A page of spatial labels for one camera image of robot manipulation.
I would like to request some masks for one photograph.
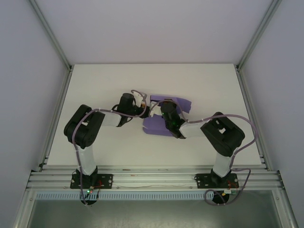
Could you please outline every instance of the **black mounting plate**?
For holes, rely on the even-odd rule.
[[[113,174],[97,174],[97,185],[101,181],[101,187],[95,187],[95,189],[111,189],[113,183]],[[90,188],[90,182],[83,180],[83,188]],[[80,177],[75,173],[72,175],[71,189],[80,189]]]
[[[235,189],[238,185],[238,177],[235,173],[230,173],[226,177],[226,181],[216,185],[211,180],[210,173],[198,173],[195,175],[194,180],[198,185],[198,189]]]

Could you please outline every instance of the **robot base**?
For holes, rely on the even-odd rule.
[[[83,189],[89,189],[92,185],[95,187],[95,189],[111,189],[113,183],[113,174],[99,174],[94,171],[90,176],[82,175],[82,183],[83,183]],[[70,188],[80,189],[79,170],[76,170],[76,173],[72,174]]]
[[[194,177],[198,185],[198,189],[235,189],[238,188],[238,177],[235,173],[229,173],[225,177],[225,181],[219,184],[214,183],[211,173],[198,173]]]

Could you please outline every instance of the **aluminum frame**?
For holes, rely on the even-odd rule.
[[[59,121],[60,113],[66,97],[67,88],[72,75],[73,68],[69,64],[60,44],[54,36],[50,26],[44,18],[38,4],[35,0],[28,0],[31,4],[35,14],[40,20],[44,30],[54,49],[59,53],[62,61],[68,68],[68,73],[64,80],[60,97],[58,99],[55,113],[52,118],[51,127],[47,133],[47,141],[43,149],[43,155],[41,158],[41,169],[39,172],[32,172],[29,178],[29,182],[26,191],[23,196],[21,206],[19,208],[14,227],[24,228],[27,227],[30,215],[34,208],[34,202],[38,191],[54,191],[54,192],[71,192],[69,188],[71,173],[76,169],[76,166],[47,166],[48,154],[52,145],[57,124]],[[236,73],[242,95],[245,101],[249,118],[259,129],[258,120],[255,115],[254,107],[248,93],[248,88],[244,77],[242,76],[242,67],[248,60],[267,25],[269,24],[272,16],[282,0],[273,0],[266,14],[264,15],[257,31],[253,35],[246,51],[244,52],[240,63],[236,67]],[[271,190],[276,209],[278,211],[279,219],[284,228],[296,228],[297,223],[294,218],[291,206],[288,201],[288,197],[283,185],[280,173],[272,170],[271,159],[267,153],[265,144],[263,142],[263,135],[259,131],[260,137],[257,141],[257,147],[260,153],[262,165],[254,166],[252,168],[252,174],[249,178],[245,190]],[[126,167],[116,167],[111,169],[105,166],[98,167],[99,172],[114,174],[114,181],[112,190],[109,192],[122,192],[122,191],[198,191],[194,176],[196,173],[209,173],[211,166],[188,168],[188,169],[126,169]],[[245,171],[238,172],[239,184],[242,186],[247,176]]]

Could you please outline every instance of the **cable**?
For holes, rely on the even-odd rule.
[[[134,118],[134,117],[140,117],[142,116],[146,109],[147,109],[147,101],[146,101],[146,98],[147,98],[147,94],[143,95],[141,92],[137,91],[137,90],[131,90],[131,92],[137,92],[139,93],[140,96],[142,96],[142,100],[144,101],[144,109],[143,109],[143,112],[139,115],[127,115],[127,114],[123,114],[123,113],[119,113],[119,112],[116,112],[116,111],[113,111],[113,110],[106,110],[106,109],[100,109],[100,108],[96,108],[96,109],[92,109],[90,112],[88,112],[80,121],[79,123],[77,124],[75,130],[73,131],[73,135],[72,135],[72,144],[74,145],[74,148],[75,148],[75,151],[76,151],[76,157],[77,157],[77,162],[78,162],[78,166],[79,166],[79,171],[80,171],[80,192],[81,192],[81,196],[82,196],[82,199],[85,203],[85,205],[87,205],[87,202],[85,200],[85,196],[84,196],[84,191],[83,191],[83,182],[82,182],[82,174],[83,174],[83,171],[82,171],[82,166],[81,166],[81,161],[80,161],[80,157],[79,157],[79,149],[78,149],[78,146],[76,145],[75,143],[75,135],[76,135],[76,132],[78,130],[78,128],[80,127],[80,125],[82,124],[82,122],[92,113],[94,112],[106,112],[106,113],[115,113],[115,114],[119,114],[119,115],[123,115],[123,116],[126,116],[126,117],[130,117],[130,118]]]
[[[118,105],[116,104],[113,106],[113,108],[111,108],[111,110],[115,110],[115,108],[117,108],[117,107],[118,107]]]
[[[140,188],[149,188],[149,187],[183,187],[183,185],[160,185],[160,184],[154,184],[154,185],[147,185],[147,186],[139,186],[139,187],[128,187],[128,186],[122,186],[122,185],[117,185],[113,184],[113,187],[122,187],[122,188],[129,188],[129,189],[140,189]]]
[[[234,187],[236,188],[236,191],[238,191],[238,186],[237,186],[235,183],[231,183],[231,182],[228,180],[228,185],[229,185],[229,190],[231,189],[231,185],[234,185]]]
[[[100,188],[101,187],[101,181],[99,180],[99,186],[94,186],[94,188]]]
[[[98,189],[97,196],[96,196],[97,199],[99,199],[99,192],[100,192],[100,189],[101,189],[101,185],[102,185],[101,181],[99,180],[99,186],[98,186],[99,189]]]
[[[215,190],[209,189],[209,190],[207,190],[207,191],[205,192],[205,194],[204,194],[204,198],[205,198],[206,203],[208,203],[208,204],[210,204],[210,205],[212,205],[212,206],[215,206],[215,205],[225,206],[225,205],[229,205],[229,204],[235,202],[235,201],[239,198],[239,196],[242,194],[242,192],[243,192],[243,190],[244,190],[244,188],[245,188],[245,186],[246,186],[246,184],[247,184],[247,181],[248,181],[249,176],[250,176],[250,174],[251,174],[251,169],[249,169],[249,168],[244,168],[244,169],[232,169],[232,165],[233,165],[235,156],[236,156],[239,152],[241,152],[243,149],[245,149],[245,148],[249,147],[250,145],[252,145],[252,144],[257,140],[257,136],[258,136],[257,128],[254,126],[254,124],[253,124],[249,119],[247,119],[247,118],[245,118],[245,117],[243,117],[243,116],[241,116],[241,115],[235,115],[235,114],[215,115],[215,116],[211,116],[211,117],[208,117],[208,118],[205,118],[205,119],[201,119],[201,120],[197,120],[197,121],[189,121],[189,120],[186,119],[184,113],[182,112],[182,108],[181,108],[180,104],[177,103],[177,102],[175,102],[175,101],[173,101],[173,100],[169,100],[169,99],[167,99],[167,100],[161,100],[161,101],[158,101],[157,103],[155,103],[155,104],[152,106],[152,108],[150,108],[149,116],[150,116],[150,113],[151,113],[152,109],[153,109],[155,106],[157,106],[158,104],[163,103],[163,102],[172,102],[172,103],[176,104],[176,105],[179,107],[179,109],[180,109],[180,114],[181,114],[183,120],[185,120],[186,122],[188,122],[188,123],[190,123],[190,124],[193,124],[193,123],[194,123],[194,124],[196,124],[196,123],[201,123],[201,122],[205,122],[205,121],[208,121],[208,120],[212,120],[212,119],[215,119],[215,118],[221,118],[221,117],[235,117],[235,118],[240,118],[240,119],[242,119],[242,120],[245,120],[247,123],[249,123],[249,124],[251,125],[251,127],[252,127],[252,129],[253,129],[253,131],[254,131],[254,139],[253,139],[251,142],[247,143],[245,146],[243,146],[243,147],[237,149],[237,150],[233,153],[232,158],[231,158],[231,162],[230,162],[230,165],[229,165],[229,168],[230,168],[232,171],[234,171],[234,172],[239,172],[239,171],[244,171],[244,170],[248,170],[248,171],[249,171],[249,172],[248,172],[248,176],[247,176],[247,178],[246,178],[246,180],[245,180],[245,182],[244,182],[244,185],[243,185],[243,187],[241,188],[241,190],[238,192],[237,196],[236,196],[231,202],[225,203],[224,198],[222,197],[222,195],[221,195],[219,192],[215,191]],[[207,196],[207,193],[210,192],[210,191],[212,191],[212,192],[216,193],[217,195],[219,195],[219,196],[221,197],[221,199],[223,200],[224,204],[213,204],[213,203],[208,202],[207,199],[206,199],[206,196]]]

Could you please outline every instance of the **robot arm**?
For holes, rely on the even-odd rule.
[[[133,94],[126,93],[123,94],[119,104],[115,105],[113,109],[117,108],[117,112],[130,116],[140,115],[144,111],[144,108],[141,106],[142,100],[143,97],[136,92],[133,92]],[[72,138],[76,126],[90,111],[92,111],[91,107],[84,104],[81,105],[65,126],[64,135],[70,143],[73,143]],[[146,111],[141,118],[147,117],[148,113],[149,109],[146,108]],[[128,121],[128,117],[126,116],[100,111],[91,113],[79,126],[75,134],[75,143],[78,148],[78,156],[81,162],[82,177],[87,188],[89,188],[89,191],[94,188],[97,182],[98,169],[94,161],[92,144],[97,137],[100,127],[121,127]],[[80,175],[80,167],[78,167],[76,170],[76,181],[80,179]]]
[[[208,122],[188,123],[181,119],[176,104],[164,102],[161,114],[166,128],[179,139],[206,136],[218,152],[215,165],[211,170],[211,179],[216,186],[223,183],[230,175],[230,164],[234,151],[242,144],[244,132],[227,117],[214,118]],[[223,115],[217,112],[213,116]]]

